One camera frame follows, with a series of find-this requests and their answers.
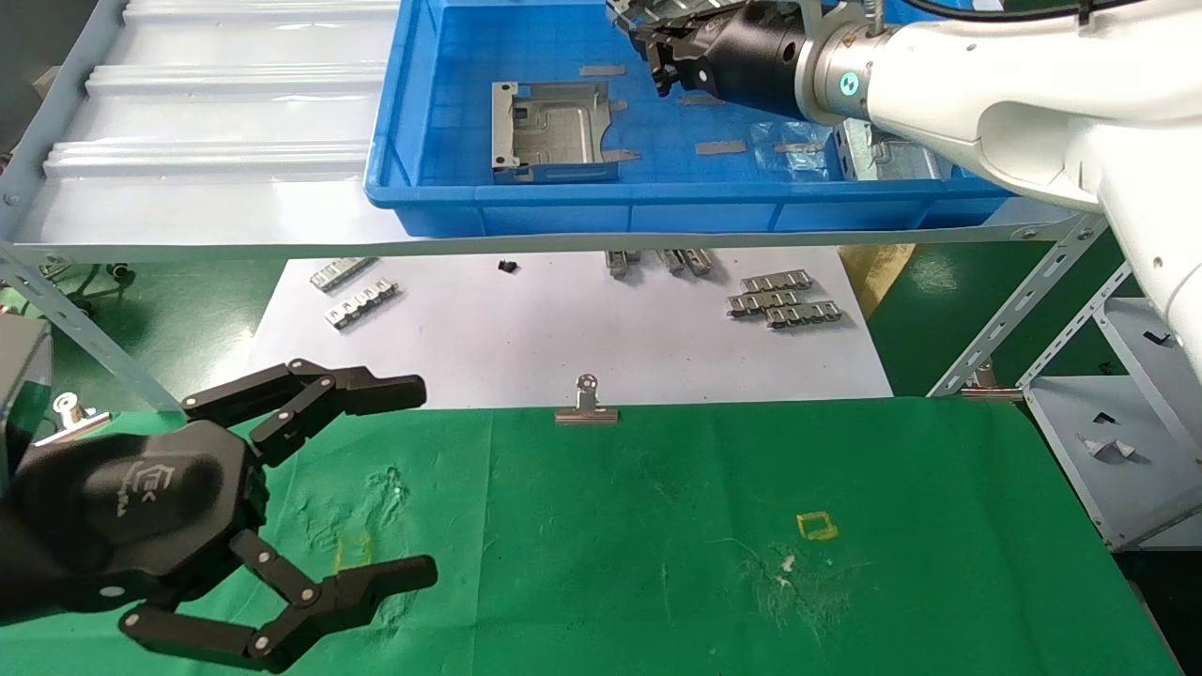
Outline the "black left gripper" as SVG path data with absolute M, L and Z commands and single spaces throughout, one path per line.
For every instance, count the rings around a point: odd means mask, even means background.
M 388 595 L 438 583 L 428 555 L 355 567 L 314 582 L 254 530 L 270 497 L 249 441 L 212 421 L 163 434 L 56 444 L 32 461 L 38 599 L 66 612 L 145 601 L 120 621 L 142 650 L 282 674 L 326 635 L 367 625 Z M 240 565 L 282 598 L 261 628 L 177 613 Z

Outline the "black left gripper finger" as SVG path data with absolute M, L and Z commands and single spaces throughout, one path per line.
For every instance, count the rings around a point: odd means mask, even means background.
M 426 383 L 416 374 L 374 376 L 364 367 L 328 369 L 304 358 L 254 372 L 182 402 L 189 421 L 230 428 L 263 419 L 249 434 L 261 466 L 282 466 L 340 415 L 365 416 L 426 404 Z

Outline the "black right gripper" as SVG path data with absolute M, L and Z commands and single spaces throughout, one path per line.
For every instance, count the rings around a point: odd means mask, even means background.
M 623 32 L 672 18 L 672 1 L 609 1 L 609 24 Z M 703 12 L 683 32 L 648 35 L 648 66 L 655 91 L 667 97 L 676 85 L 728 103 L 756 103 L 746 82 L 746 5 Z

